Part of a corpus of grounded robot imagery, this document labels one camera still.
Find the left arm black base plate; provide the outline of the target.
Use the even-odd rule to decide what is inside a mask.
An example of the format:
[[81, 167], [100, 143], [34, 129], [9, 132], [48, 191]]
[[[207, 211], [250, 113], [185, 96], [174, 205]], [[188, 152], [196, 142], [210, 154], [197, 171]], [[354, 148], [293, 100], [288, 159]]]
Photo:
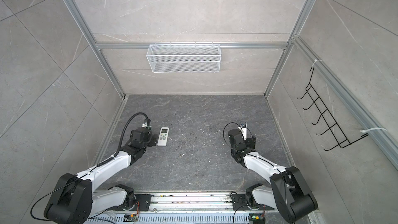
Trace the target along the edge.
[[118, 208], [124, 211], [148, 211], [151, 198], [150, 194], [129, 195]]

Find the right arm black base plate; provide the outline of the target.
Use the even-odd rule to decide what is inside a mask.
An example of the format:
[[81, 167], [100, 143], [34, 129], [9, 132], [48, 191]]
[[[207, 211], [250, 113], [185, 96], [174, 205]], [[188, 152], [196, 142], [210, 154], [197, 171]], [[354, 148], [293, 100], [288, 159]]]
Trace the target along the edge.
[[272, 211], [274, 208], [256, 203], [252, 198], [246, 196], [246, 194], [238, 194], [232, 192], [229, 194], [232, 201], [234, 211]]

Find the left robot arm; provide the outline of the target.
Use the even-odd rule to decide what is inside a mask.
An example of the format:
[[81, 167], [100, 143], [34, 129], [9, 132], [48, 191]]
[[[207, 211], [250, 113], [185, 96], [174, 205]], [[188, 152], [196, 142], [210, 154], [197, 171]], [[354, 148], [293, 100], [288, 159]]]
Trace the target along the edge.
[[110, 208], [133, 208], [136, 203], [133, 188], [122, 184], [108, 190], [98, 188], [140, 159], [147, 147], [156, 146], [158, 138], [150, 128], [137, 128], [115, 155], [85, 171], [61, 176], [45, 207], [44, 217], [57, 224], [83, 224]]

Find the white remote control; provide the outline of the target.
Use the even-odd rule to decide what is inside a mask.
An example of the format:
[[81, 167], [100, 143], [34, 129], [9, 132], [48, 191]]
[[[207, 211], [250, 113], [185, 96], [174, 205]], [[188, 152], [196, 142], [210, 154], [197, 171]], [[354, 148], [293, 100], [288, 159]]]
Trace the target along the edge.
[[167, 145], [167, 140], [169, 137], [169, 128], [166, 127], [162, 127], [160, 129], [160, 133], [159, 133], [159, 138], [158, 138], [158, 143], [157, 145], [160, 147], [164, 147]]

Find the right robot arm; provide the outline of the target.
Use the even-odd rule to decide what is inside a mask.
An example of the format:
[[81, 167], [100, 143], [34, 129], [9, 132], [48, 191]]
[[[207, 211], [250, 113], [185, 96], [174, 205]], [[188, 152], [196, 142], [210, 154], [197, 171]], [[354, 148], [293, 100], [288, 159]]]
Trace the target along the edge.
[[250, 207], [265, 205], [277, 209], [289, 224], [318, 209], [318, 202], [298, 168], [286, 168], [262, 157], [255, 150], [256, 138], [248, 138], [241, 129], [230, 130], [228, 137], [232, 158], [271, 185], [256, 184], [247, 188], [246, 201]]

